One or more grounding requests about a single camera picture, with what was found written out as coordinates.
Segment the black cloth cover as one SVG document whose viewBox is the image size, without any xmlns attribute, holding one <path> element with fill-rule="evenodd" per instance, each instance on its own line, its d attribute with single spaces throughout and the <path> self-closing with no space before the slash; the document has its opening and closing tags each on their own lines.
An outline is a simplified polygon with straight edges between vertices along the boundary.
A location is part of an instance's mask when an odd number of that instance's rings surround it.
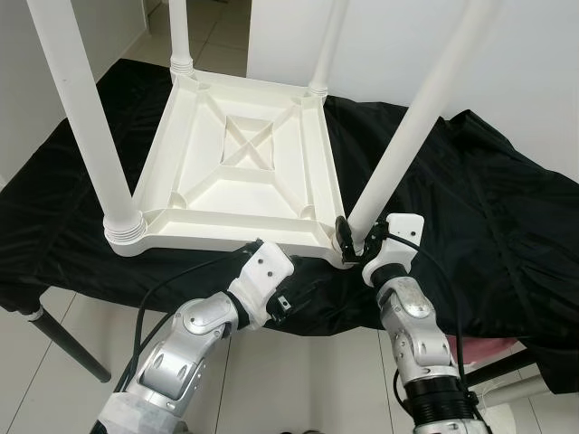
<svg viewBox="0 0 579 434">
<path fill-rule="evenodd" d="M 168 67 L 117 61 L 98 82 L 121 166 L 136 185 L 171 88 Z M 387 148 L 403 105 L 327 98 L 324 115 L 343 197 L 356 197 L 371 161 Z M 513 336 L 535 356 L 554 393 L 579 389 L 579 184 L 522 156 L 470 110 L 439 119 L 394 191 L 388 213 L 423 216 L 414 278 L 437 310 L 439 327 L 464 336 Z M 49 286 L 139 307 L 158 282 L 227 256 L 203 250 L 149 249 L 120 257 L 103 235 L 103 211 L 69 121 L 0 190 L 0 307 L 31 307 Z M 224 290 L 242 260 L 224 261 L 150 295 L 145 306 L 171 313 L 186 300 Z M 360 268 L 339 271 L 307 258 L 294 278 L 301 308 L 266 329 L 302 336 L 384 330 Z"/>
</svg>

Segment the pink soft object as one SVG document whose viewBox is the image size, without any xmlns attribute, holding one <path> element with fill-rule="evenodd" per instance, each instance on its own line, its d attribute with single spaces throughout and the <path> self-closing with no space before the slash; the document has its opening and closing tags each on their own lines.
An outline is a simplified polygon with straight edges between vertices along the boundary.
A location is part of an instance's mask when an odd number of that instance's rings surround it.
<svg viewBox="0 0 579 434">
<path fill-rule="evenodd" d="M 463 336 L 462 344 L 456 335 L 447 334 L 451 359 L 460 364 L 484 363 L 516 346 L 518 340 L 513 336 L 495 338 L 495 336 Z"/>
</svg>

